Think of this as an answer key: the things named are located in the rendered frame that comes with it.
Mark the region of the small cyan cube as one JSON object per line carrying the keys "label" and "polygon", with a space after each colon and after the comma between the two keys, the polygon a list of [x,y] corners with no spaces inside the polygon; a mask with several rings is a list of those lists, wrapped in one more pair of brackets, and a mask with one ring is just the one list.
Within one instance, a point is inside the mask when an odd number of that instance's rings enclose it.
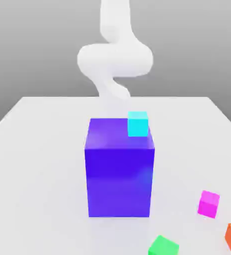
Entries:
{"label": "small cyan cube", "polygon": [[149,132],[147,112],[128,112],[127,131],[129,137],[147,137]]}

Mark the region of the small magenta cube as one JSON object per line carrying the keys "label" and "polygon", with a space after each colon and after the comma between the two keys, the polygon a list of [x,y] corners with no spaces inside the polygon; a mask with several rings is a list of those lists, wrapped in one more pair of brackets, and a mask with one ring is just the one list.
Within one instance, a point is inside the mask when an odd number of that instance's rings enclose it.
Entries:
{"label": "small magenta cube", "polygon": [[215,218],[219,206],[220,195],[204,190],[198,206],[198,214]]}

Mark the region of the small green cube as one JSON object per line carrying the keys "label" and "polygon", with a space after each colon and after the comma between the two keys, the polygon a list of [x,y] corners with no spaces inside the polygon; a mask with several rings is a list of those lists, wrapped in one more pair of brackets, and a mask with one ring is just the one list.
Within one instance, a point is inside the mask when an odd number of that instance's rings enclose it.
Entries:
{"label": "small green cube", "polygon": [[148,249],[148,255],[178,255],[179,245],[162,235],[158,235]]}

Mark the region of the large purple box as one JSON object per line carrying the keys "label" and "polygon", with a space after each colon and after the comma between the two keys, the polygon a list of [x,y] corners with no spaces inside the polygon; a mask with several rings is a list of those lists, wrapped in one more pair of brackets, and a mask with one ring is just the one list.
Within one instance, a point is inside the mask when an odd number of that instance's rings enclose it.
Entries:
{"label": "large purple box", "polygon": [[150,215],[155,146],[129,137],[127,119],[91,118],[85,143],[90,217]]}

